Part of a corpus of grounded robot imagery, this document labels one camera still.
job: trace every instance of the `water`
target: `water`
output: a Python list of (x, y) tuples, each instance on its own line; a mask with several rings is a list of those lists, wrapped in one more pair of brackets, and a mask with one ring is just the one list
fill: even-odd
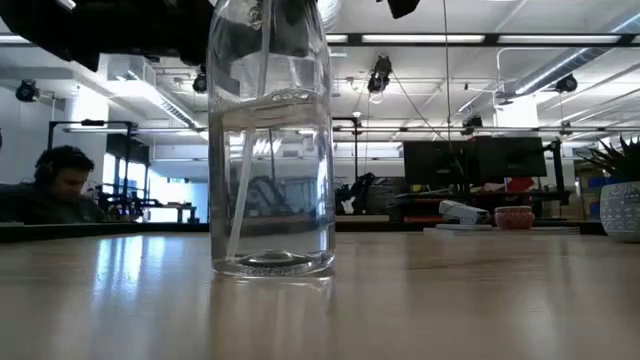
[[(276, 91), (211, 116), (211, 257), (216, 271), (299, 275), (331, 265), (335, 204), (325, 103), (311, 91)], [(255, 133), (247, 201), (238, 250), (228, 256), (249, 131)]]

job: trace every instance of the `bottle base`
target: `bottle base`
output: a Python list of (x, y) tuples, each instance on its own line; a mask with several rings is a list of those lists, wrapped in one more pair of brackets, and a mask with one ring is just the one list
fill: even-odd
[(243, 277), (300, 276), (326, 270), (334, 256), (328, 252), (292, 254), (287, 251), (266, 251), (231, 260), (213, 262), (217, 273)]

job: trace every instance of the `computer monitor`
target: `computer monitor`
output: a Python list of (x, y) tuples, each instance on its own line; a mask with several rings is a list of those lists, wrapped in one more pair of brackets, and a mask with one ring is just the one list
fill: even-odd
[(537, 137), (476, 137), (474, 144), (481, 182), (511, 177), (547, 176), (542, 139)]
[(465, 182), (462, 154), (466, 141), (408, 141), (402, 146), (408, 184), (437, 188)]

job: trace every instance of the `man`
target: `man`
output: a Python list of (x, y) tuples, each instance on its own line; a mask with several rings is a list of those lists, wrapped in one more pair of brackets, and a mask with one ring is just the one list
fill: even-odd
[(80, 149), (60, 146), (42, 153), (33, 183), (0, 189), (0, 222), (24, 224), (96, 223), (98, 205), (81, 195), (94, 164)]

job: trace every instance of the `pink bowl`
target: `pink bowl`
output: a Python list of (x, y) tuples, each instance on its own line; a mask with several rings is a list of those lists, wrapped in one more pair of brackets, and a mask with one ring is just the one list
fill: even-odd
[(505, 206), (496, 208), (495, 220), (500, 230), (529, 230), (535, 216), (530, 206)]

